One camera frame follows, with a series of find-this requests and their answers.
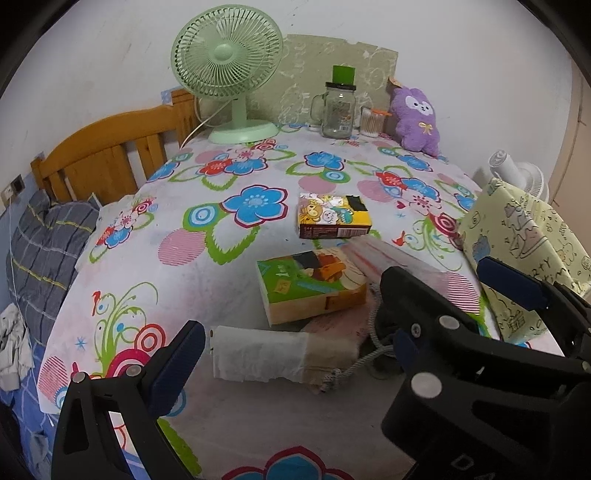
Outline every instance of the fan base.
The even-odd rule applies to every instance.
[[[247,120],[240,128],[236,128],[234,122],[228,122],[214,128],[209,134],[209,141],[220,145],[258,142],[278,133],[277,126],[266,120]]]

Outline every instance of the fan center cap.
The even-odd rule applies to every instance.
[[[228,61],[234,55],[234,48],[229,43],[220,43],[213,49],[213,57],[217,61]]]

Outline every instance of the wooden headboard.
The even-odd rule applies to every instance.
[[[180,145],[197,126],[193,95],[179,89],[172,99],[172,106],[120,113],[78,130],[45,160],[31,162],[37,185],[59,202],[73,200],[66,178],[78,200],[95,193],[105,205],[134,194],[138,186],[124,144],[135,143],[150,178],[166,162],[161,134],[175,131]]]

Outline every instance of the purple plush toy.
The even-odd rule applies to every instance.
[[[397,88],[390,111],[398,117],[396,133],[402,147],[411,152],[423,151],[439,156],[439,131],[435,125],[435,110],[418,88]]]

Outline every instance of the gray rope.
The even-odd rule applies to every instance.
[[[361,368],[368,362],[375,360],[377,357],[386,355],[392,358],[396,358],[396,355],[394,354],[394,346],[384,345],[382,342],[380,342],[378,334],[375,331],[375,319],[378,315],[379,306],[382,303],[382,296],[379,291],[379,286],[373,284],[370,286],[369,289],[375,297],[375,306],[371,310],[371,312],[369,312],[368,318],[369,337],[371,338],[371,341],[376,347],[376,349],[373,352],[368,353],[364,357],[361,357],[344,372],[340,368],[335,368],[332,371],[332,373],[326,375],[324,378],[324,383],[320,387],[320,391],[322,392],[327,392],[329,390],[336,389],[339,385],[343,383],[344,380],[353,375],[359,368]]]

